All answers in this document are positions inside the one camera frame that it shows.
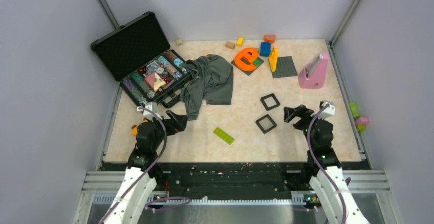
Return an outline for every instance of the white wall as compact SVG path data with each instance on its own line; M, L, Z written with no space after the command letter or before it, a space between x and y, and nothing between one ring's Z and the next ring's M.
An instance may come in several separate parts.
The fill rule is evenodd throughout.
M175 40L331 39L353 0L107 0L120 24L156 13Z
M432 223L434 0L363 0L337 45L405 223Z
M70 223L116 82L90 50L96 0L0 0L1 223Z

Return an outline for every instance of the poker chip set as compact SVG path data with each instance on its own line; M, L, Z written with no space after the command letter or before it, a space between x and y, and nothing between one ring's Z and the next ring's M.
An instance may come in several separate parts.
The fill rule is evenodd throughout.
M175 91L191 80L152 12L93 42L91 49L136 106L158 102L170 108L179 101Z

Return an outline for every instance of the beige marble surface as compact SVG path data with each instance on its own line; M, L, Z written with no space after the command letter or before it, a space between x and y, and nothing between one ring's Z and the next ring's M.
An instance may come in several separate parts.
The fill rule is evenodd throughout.
M185 60L196 59L201 55L218 54L227 61L245 47L258 48L261 40L245 40L242 48L225 48L226 41L190 41L176 46L176 50ZM299 72L312 58L322 51L327 51L323 39L276 40L279 56L292 56ZM359 161L360 155L350 120L345 110L342 94L336 79L333 65L329 62L327 79L321 89L302 89L297 77L273 79L266 60L253 74L247 76L234 68L234 86L232 104L225 106L206 105L205 101L195 121L189 121L184 132L168 137L165 153L161 162L296 162L307 159L307 143L303 134L284 123L283 107L296 107L304 104L317 109L319 101L330 100L335 103L336 115L328 118L334 124L333 147L341 161ZM274 93L280 107L266 111L260 102L262 96ZM162 105L158 111L164 112ZM185 106L179 102L172 107L175 113L184 114ZM255 121L269 114L277 127L263 134ZM131 136L131 126L142 121L133 102L123 93L105 157L106 162L125 162L131 153L135 138ZM214 129L220 127L235 138L228 145L218 138Z

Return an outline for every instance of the blue block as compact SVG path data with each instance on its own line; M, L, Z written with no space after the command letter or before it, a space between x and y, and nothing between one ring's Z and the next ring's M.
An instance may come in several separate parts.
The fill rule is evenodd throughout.
M271 53L271 43L261 42L261 52L259 55L268 57Z

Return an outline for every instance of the pink object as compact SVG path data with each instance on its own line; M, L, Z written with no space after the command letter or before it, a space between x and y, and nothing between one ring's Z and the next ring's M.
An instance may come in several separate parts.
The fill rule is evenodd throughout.
M359 118L356 120L356 125L367 125L368 122L368 118Z
M327 64L329 53L319 53L298 74L298 84L301 88L322 88L326 81Z

